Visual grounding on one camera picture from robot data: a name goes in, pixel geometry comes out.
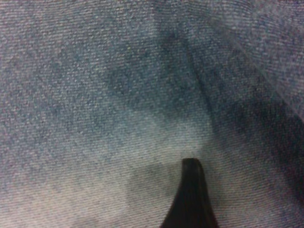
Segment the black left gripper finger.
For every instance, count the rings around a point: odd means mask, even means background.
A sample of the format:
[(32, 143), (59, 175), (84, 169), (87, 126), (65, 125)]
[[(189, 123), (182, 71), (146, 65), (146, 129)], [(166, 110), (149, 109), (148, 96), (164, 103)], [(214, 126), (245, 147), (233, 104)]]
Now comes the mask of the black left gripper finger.
[(204, 170), (196, 158), (182, 160), (181, 180), (162, 228), (218, 228)]

